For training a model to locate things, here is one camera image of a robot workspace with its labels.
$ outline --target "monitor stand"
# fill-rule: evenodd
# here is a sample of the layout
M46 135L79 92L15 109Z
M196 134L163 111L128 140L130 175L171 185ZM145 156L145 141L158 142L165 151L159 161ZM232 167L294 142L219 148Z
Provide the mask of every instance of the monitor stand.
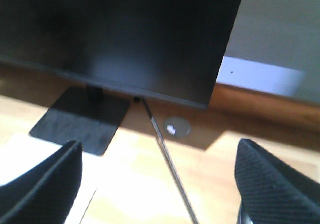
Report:
M60 145L79 140L83 150L102 155L125 117L130 102L102 88L70 87L49 108L30 135Z

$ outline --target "computer monitor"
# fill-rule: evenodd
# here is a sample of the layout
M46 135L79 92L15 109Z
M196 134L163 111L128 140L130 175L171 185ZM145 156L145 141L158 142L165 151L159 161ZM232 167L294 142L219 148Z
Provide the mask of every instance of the computer monitor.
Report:
M206 108L240 2L0 0L0 61L83 81L93 87L89 88L93 102L101 102L101 88L108 88ZM92 107L79 107L86 91L76 90L76 97L72 97L73 91L68 94L71 97L57 104L59 113L47 118L44 128L33 131L35 135L51 131L53 137L73 128L61 125L68 118L47 125L75 106L77 123L79 116L94 119L101 116L97 109L111 108L107 112L115 113L109 120L115 127L110 133L114 133L128 107L128 103L112 99L113 107L94 104L91 111L87 109ZM88 125L72 131L83 131ZM95 140L99 142L110 139L105 133L84 135L80 141L85 150L92 135L99 136Z
M238 224L320 223L320 184L249 139L238 145Z

